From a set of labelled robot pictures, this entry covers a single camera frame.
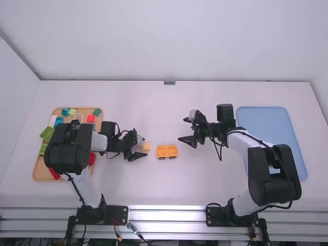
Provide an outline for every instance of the white tabletop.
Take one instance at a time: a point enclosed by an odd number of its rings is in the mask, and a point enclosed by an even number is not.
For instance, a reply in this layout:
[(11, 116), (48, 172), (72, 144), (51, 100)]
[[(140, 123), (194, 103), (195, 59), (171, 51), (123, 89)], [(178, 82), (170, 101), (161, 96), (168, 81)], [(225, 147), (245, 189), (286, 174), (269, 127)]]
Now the white tabletop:
[[(127, 162), (119, 156), (107, 160), (98, 156), (93, 180), (108, 204), (205, 205), (225, 204), (247, 187), (242, 157), (227, 148), (223, 161), (213, 144), (206, 141), (195, 150), (177, 140), (192, 135), (182, 119), (199, 109), (209, 122), (216, 121), (216, 105), (281, 106), (290, 115), (308, 178), (302, 182), (298, 208), (327, 208), (328, 179), (326, 151), (328, 127), (310, 83), (177, 81), (43, 81), (17, 142), (0, 187), (0, 206), (64, 206), (77, 202), (66, 182), (37, 182), (32, 172), (47, 126), (57, 107), (98, 107), (103, 120), (117, 122), (121, 130), (135, 128), (152, 146), (147, 157)], [(176, 144), (179, 157), (158, 160), (158, 144)]]

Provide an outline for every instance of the white table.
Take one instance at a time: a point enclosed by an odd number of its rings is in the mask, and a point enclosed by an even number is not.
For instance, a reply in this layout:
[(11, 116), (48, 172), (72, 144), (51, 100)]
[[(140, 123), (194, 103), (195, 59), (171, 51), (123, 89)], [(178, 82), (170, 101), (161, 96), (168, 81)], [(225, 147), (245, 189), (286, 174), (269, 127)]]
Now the white table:
[[(76, 212), (77, 195), (66, 182), (32, 179), (42, 142), (39, 134), (57, 107), (99, 107), (103, 120), (117, 122), (121, 130), (135, 128), (152, 145), (149, 156), (132, 163), (121, 156), (98, 157), (93, 173), (108, 204), (129, 205), (129, 219), (145, 238), (248, 239), (245, 228), (207, 228), (202, 211), (207, 203), (225, 205), (248, 188), (242, 157), (223, 149), (220, 162), (208, 140), (196, 150), (177, 141), (192, 134), (182, 121), (191, 109), (214, 122), (221, 103), (231, 103), (235, 110), (288, 110), (309, 175), (301, 183), (302, 198), (290, 210), (269, 210), (261, 216), (268, 221), (271, 240), (327, 241), (328, 127), (310, 84), (243, 81), (177, 81), (175, 86), (162, 81), (41, 82), (0, 187), (0, 215), (6, 219), (0, 236), (64, 236), (67, 218)], [(157, 160), (156, 146), (170, 143), (178, 146), (179, 157)], [(134, 238), (127, 229), (120, 230), (123, 238)], [(79, 237), (83, 228), (77, 226), (76, 231)], [(112, 227), (98, 225), (88, 226), (86, 237), (115, 235)]]

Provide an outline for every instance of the electrical connector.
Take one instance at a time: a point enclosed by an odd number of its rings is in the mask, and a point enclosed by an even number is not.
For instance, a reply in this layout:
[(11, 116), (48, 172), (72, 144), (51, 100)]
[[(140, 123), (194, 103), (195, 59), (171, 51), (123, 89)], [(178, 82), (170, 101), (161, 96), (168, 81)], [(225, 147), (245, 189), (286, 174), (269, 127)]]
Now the electrical connector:
[(130, 222), (127, 223), (127, 228), (132, 230), (133, 233), (136, 234), (137, 236), (140, 235), (140, 232), (138, 231), (138, 229), (134, 225), (132, 225)]
[(123, 238), (118, 234), (118, 233), (115, 233), (116, 237), (117, 237), (117, 240), (119, 242), (121, 242), (123, 240)]

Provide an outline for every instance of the light blue plastic tray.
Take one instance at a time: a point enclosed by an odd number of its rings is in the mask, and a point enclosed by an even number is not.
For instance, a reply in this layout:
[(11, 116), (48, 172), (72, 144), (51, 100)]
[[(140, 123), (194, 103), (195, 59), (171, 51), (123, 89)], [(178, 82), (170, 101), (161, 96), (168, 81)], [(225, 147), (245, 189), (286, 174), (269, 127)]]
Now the light blue plastic tray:
[[(263, 141), (272, 144), (286, 144), (292, 149), (294, 161), (301, 181), (306, 180), (308, 172), (299, 148), (288, 111), (281, 107), (240, 107), (236, 111), (238, 124)], [(270, 173), (277, 170), (270, 168)]]

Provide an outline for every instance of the white wall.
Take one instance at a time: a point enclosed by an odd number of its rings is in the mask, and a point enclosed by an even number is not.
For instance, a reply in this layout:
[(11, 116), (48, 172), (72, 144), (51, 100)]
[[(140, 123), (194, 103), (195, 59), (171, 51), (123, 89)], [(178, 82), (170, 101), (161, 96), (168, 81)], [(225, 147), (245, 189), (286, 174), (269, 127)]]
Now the white wall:
[(0, 37), (0, 182), (39, 83), (40, 80)]
[(328, 119), (326, 0), (0, 0), (43, 79), (309, 80)]

